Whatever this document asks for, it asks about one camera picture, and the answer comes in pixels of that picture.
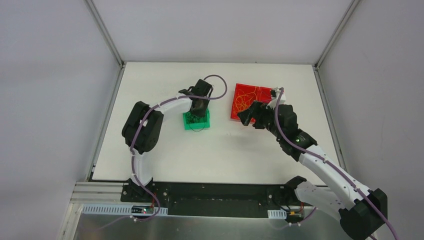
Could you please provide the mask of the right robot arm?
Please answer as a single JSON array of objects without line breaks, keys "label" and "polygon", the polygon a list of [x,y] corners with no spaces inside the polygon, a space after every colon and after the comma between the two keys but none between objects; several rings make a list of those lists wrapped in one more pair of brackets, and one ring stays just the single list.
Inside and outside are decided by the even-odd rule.
[{"label": "right robot arm", "polygon": [[290,205],[310,204],[339,222],[353,240],[371,238],[388,219],[388,197],[379,188],[372,190],[336,165],[317,141],[299,128],[292,105],[271,107],[254,101],[237,114],[247,126],[266,129],[276,137],[281,149],[319,177],[330,191],[318,190],[308,180],[295,177],[286,183],[284,200]]}]

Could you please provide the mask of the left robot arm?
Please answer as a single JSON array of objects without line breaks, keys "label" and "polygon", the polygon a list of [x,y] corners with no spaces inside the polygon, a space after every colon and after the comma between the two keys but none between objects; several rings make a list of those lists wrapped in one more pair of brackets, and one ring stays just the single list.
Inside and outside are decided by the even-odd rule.
[{"label": "left robot arm", "polygon": [[133,195],[140,202],[152,198],[153,189],[148,185],[153,177],[150,164],[145,159],[159,141],[163,122],[174,115],[181,115],[186,130],[203,130],[210,127],[209,98],[213,86],[199,79],[194,86],[182,89],[177,96],[151,106],[138,101],[133,106],[121,135],[131,154]]}]

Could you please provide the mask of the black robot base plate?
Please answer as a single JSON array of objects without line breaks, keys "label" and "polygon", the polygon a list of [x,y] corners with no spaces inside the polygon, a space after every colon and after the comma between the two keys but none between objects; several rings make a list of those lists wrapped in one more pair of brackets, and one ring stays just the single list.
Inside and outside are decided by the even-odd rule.
[{"label": "black robot base plate", "polygon": [[128,180],[121,202],[161,206],[172,216],[229,218],[266,218],[269,210],[293,210],[301,205],[286,184],[151,181],[146,188]]}]

